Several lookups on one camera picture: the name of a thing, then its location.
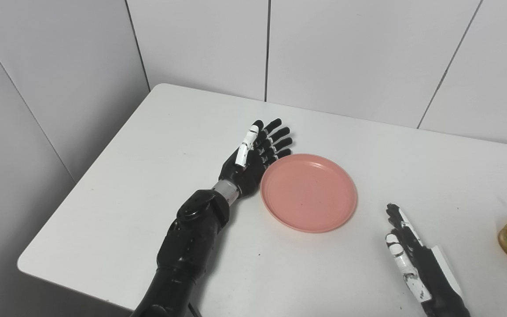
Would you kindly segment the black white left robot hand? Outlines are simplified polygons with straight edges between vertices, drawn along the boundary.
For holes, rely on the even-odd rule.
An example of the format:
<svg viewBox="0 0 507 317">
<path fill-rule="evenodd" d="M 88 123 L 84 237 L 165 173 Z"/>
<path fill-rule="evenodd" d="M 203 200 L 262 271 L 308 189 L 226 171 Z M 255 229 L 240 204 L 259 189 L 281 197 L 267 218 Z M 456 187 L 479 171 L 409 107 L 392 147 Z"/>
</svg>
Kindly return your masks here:
<svg viewBox="0 0 507 317">
<path fill-rule="evenodd" d="M 256 120 L 247 130 L 241 144 L 223 163 L 218 180 L 233 185 L 238 198 L 257 191 L 266 170 L 281 158 L 290 156 L 293 139 L 290 128 L 281 118 L 269 124 Z"/>
</svg>

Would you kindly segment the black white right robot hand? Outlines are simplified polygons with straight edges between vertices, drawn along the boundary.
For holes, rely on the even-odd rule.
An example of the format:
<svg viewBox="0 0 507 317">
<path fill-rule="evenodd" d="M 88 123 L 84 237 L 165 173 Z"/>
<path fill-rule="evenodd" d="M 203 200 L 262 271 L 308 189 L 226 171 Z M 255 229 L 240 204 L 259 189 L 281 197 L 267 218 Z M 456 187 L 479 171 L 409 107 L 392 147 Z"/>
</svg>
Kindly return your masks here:
<svg viewBox="0 0 507 317">
<path fill-rule="evenodd" d="M 440 247 L 427 247 L 402 209 L 389 203 L 393 229 L 386 244 L 408 289 L 427 317 L 469 317 L 463 293 Z"/>
</svg>

